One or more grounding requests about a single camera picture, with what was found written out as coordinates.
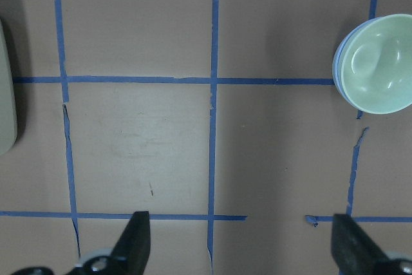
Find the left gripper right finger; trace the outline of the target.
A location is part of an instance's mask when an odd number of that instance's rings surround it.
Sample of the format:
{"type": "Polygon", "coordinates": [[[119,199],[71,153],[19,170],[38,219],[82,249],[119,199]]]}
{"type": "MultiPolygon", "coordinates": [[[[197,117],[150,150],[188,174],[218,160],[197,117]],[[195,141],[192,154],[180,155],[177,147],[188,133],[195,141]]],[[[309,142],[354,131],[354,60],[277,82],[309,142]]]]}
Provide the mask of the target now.
{"type": "Polygon", "coordinates": [[[347,214],[335,214],[332,221],[331,254],[345,274],[376,274],[390,262],[384,251],[347,214]]]}

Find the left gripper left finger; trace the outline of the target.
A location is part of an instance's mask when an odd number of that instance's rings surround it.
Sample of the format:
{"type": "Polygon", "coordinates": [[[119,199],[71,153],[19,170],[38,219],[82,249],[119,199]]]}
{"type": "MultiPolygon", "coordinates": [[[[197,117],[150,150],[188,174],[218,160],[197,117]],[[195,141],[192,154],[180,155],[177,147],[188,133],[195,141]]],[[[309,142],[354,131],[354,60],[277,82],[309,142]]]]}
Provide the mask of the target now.
{"type": "Polygon", "coordinates": [[[148,211],[133,213],[111,254],[110,274],[143,274],[150,255],[148,211]]]}

